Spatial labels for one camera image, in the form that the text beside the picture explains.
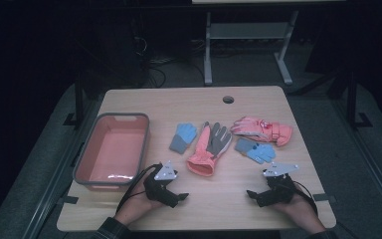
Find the metal floor rail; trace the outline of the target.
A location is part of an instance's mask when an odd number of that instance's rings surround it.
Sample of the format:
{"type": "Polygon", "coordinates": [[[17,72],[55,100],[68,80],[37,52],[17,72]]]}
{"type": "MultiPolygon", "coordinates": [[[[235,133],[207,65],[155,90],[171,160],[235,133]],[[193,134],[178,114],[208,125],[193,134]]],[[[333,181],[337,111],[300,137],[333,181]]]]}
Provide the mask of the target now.
{"type": "Polygon", "coordinates": [[[372,128],[373,124],[365,113],[356,113],[352,119],[347,115],[347,108],[342,103],[333,101],[332,105],[340,119],[345,122],[345,128],[354,141],[357,150],[362,155],[369,174],[382,196],[382,170],[371,152],[371,147],[367,145],[359,132],[361,128],[372,128]]]}
{"type": "Polygon", "coordinates": [[[21,239],[39,237],[59,200],[70,188],[73,169],[99,106],[100,101],[86,101],[83,121],[79,125],[70,125],[65,120],[75,115],[74,110],[70,105],[61,103],[45,126],[29,163],[25,165],[24,178],[32,182],[30,198],[34,203],[21,239]]]}

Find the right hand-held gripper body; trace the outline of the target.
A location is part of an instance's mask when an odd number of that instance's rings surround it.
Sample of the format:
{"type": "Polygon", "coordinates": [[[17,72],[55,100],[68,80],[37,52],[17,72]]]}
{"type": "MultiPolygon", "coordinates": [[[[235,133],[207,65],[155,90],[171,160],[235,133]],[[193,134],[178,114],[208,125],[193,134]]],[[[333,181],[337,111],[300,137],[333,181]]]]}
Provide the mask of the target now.
{"type": "Polygon", "coordinates": [[[267,180],[268,191],[262,192],[261,199],[267,202],[267,206],[291,201],[296,187],[289,176],[290,172],[298,170],[297,164],[272,162],[271,165],[263,170],[263,176],[267,180]]]}

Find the grey tape strip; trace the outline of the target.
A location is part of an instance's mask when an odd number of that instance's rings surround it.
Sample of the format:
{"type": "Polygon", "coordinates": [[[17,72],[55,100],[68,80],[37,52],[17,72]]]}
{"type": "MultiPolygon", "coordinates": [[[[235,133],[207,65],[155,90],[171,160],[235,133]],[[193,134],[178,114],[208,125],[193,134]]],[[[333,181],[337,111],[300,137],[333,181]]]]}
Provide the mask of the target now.
{"type": "Polygon", "coordinates": [[[314,201],[328,201],[329,203],[335,203],[336,198],[333,195],[328,195],[326,193],[313,194],[314,201]]]}
{"type": "Polygon", "coordinates": [[[64,203],[77,204],[78,200],[79,198],[75,196],[64,196],[58,199],[57,204],[58,205],[63,205],[64,203]]]}

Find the pink ski glove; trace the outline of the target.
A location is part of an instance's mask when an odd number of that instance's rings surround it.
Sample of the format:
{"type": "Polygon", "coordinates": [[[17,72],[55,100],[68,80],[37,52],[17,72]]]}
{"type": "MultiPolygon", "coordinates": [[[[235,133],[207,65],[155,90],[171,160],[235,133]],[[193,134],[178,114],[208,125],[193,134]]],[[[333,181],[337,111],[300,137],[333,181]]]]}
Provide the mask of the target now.
{"type": "Polygon", "coordinates": [[[201,176],[212,176],[217,160],[228,149],[232,134],[225,126],[215,122],[203,124],[197,140],[195,152],[187,159],[186,165],[190,171],[201,176]]]}
{"type": "Polygon", "coordinates": [[[254,141],[274,142],[276,146],[284,146],[289,142],[293,128],[276,121],[243,117],[233,123],[230,131],[234,135],[247,137],[254,141]]]}

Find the pink plastic basin grey rim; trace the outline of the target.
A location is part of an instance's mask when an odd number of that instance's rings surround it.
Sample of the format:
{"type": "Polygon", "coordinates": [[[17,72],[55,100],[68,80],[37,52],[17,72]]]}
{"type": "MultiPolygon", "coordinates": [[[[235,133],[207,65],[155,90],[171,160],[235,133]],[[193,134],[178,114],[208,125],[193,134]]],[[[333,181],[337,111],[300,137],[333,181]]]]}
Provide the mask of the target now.
{"type": "Polygon", "coordinates": [[[150,138],[143,113],[99,115],[82,148],[74,181],[91,191],[124,191],[144,165],[150,138]]]}

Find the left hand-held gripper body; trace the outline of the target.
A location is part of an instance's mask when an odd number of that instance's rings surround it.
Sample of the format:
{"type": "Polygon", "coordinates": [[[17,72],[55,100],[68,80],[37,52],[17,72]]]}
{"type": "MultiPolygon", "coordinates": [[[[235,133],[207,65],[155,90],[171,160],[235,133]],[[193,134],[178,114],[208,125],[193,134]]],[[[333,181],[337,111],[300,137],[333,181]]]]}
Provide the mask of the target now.
{"type": "Polygon", "coordinates": [[[173,168],[171,161],[156,164],[155,169],[144,180],[147,198],[169,206],[169,201],[177,200],[177,194],[168,190],[167,185],[176,177],[177,171],[173,168]]]}

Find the person's left hand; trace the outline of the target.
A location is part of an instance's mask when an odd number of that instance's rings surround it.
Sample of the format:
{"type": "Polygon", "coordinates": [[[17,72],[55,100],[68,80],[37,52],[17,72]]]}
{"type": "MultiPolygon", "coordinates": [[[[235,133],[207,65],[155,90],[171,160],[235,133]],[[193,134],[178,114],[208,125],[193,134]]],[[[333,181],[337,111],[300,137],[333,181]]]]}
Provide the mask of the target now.
{"type": "Polygon", "coordinates": [[[125,226],[129,226],[148,212],[162,206],[162,203],[158,201],[149,200],[144,189],[143,182],[140,181],[131,191],[132,196],[123,203],[113,216],[116,221],[125,226]]]}

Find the white metal stand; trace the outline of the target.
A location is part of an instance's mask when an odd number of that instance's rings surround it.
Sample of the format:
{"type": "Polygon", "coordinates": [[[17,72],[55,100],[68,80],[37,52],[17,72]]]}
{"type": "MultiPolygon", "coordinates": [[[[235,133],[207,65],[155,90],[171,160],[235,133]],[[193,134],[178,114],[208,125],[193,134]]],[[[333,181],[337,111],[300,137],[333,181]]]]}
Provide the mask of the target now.
{"type": "Polygon", "coordinates": [[[298,11],[293,11],[287,22],[273,23],[213,23],[211,13],[206,14],[204,85],[213,84],[211,42],[213,40],[282,40],[282,48],[274,53],[275,61],[286,85],[292,84],[285,56],[295,27],[298,11]]]}

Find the black metal stand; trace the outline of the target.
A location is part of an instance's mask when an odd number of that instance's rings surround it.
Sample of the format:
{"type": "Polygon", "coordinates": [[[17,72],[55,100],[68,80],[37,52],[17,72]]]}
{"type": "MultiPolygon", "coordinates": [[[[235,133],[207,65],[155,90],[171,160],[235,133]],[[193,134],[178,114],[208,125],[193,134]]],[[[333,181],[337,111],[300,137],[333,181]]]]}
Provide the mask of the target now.
{"type": "Polygon", "coordinates": [[[359,113],[356,110],[357,103],[357,81],[354,73],[348,74],[347,97],[346,97],[346,120],[350,127],[358,129],[360,127],[372,127],[373,124],[365,113],[359,113]]]}
{"type": "Polygon", "coordinates": [[[69,113],[64,121],[64,125],[71,125],[75,129],[78,129],[85,117],[85,107],[84,107],[84,75],[83,73],[78,73],[75,78],[74,83],[75,90],[75,111],[69,113]]]}

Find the blue knit glove grey cuff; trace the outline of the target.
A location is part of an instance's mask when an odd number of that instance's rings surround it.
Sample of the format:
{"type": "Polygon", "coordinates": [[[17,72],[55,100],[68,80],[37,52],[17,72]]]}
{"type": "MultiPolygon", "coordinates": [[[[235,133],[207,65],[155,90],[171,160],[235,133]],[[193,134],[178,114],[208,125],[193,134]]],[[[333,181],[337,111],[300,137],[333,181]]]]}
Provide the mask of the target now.
{"type": "Polygon", "coordinates": [[[169,149],[183,154],[197,135],[197,128],[192,123],[180,123],[175,131],[169,149]]]}
{"type": "Polygon", "coordinates": [[[235,150],[259,164],[270,163],[276,157],[276,153],[270,144],[259,143],[245,138],[238,139],[235,150]]]}

